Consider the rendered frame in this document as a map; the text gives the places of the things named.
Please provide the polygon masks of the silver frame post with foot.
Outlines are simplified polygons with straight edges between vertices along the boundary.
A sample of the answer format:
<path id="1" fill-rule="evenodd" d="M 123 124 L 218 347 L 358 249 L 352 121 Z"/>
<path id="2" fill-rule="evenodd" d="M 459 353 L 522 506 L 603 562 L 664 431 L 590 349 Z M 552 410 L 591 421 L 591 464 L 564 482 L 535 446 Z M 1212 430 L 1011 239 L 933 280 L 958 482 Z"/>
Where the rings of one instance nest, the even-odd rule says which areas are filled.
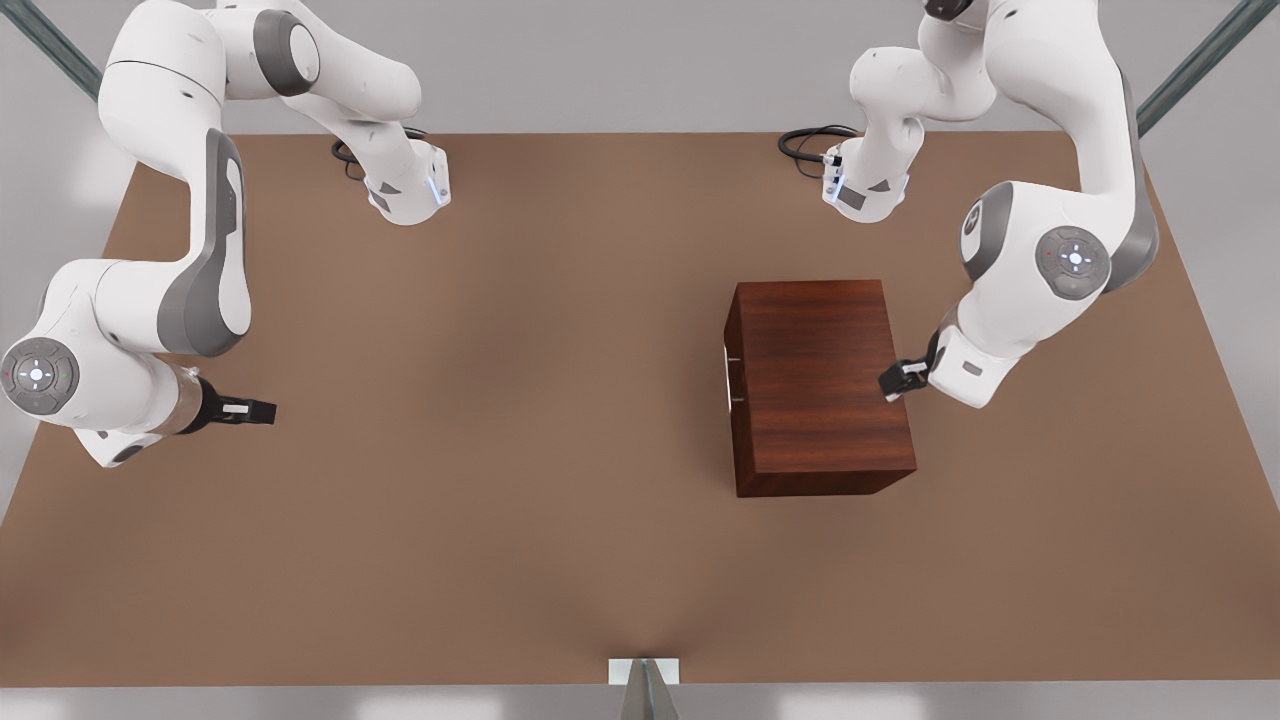
<path id="1" fill-rule="evenodd" d="M 678 659 L 609 659 L 609 685 L 623 685 L 620 720 L 680 720 L 668 684 L 680 683 Z"/>

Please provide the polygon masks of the dark wooden cabinet box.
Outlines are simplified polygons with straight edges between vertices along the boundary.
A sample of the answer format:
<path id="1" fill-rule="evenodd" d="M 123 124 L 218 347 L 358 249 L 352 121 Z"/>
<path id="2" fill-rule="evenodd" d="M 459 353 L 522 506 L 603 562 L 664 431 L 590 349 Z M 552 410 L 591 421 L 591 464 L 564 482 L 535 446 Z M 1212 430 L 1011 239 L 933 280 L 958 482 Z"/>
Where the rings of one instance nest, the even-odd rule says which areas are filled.
<path id="1" fill-rule="evenodd" d="M 916 470 L 878 281 L 742 282 L 724 324 L 741 498 L 873 495 Z"/>

